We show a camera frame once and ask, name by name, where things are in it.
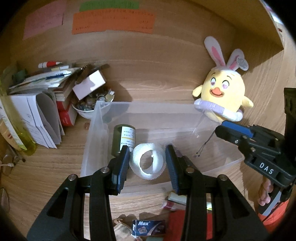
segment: blue max box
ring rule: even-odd
[[[133,236],[165,234],[165,220],[133,220]]]

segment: human hand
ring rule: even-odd
[[[272,192],[274,189],[274,186],[271,184],[271,181],[267,179],[266,177],[263,177],[263,182],[259,188],[258,191],[258,203],[261,206],[264,206],[266,203],[270,202],[270,196],[268,193]]]

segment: bunny ear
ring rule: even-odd
[[[216,66],[225,67],[225,61],[224,61],[222,50],[218,41],[214,37],[208,36],[205,38],[204,43],[210,56],[215,61]]]
[[[239,65],[237,64],[237,58],[244,59],[244,52],[241,49],[233,50],[226,67],[236,71],[239,68]]]

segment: bottle label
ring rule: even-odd
[[[120,139],[120,150],[124,145],[128,146],[130,152],[135,148],[136,130],[133,128],[123,126]]]
[[[27,148],[25,147],[25,145],[23,144],[23,142],[21,141],[21,139],[18,137],[17,133],[15,132],[10,120],[8,119],[8,116],[4,110],[1,100],[0,100],[0,115],[2,116],[2,119],[3,119],[7,129],[9,130],[10,134],[12,135],[13,139],[18,144],[18,146],[23,150],[27,150]]]

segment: roll of tape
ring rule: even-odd
[[[141,157],[147,151],[152,151],[153,162],[147,169],[142,169],[140,167]],[[164,149],[154,143],[143,143],[137,145],[130,158],[130,167],[133,172],[146,180],[153,180],[159,177],[165,169],[165,151]]]

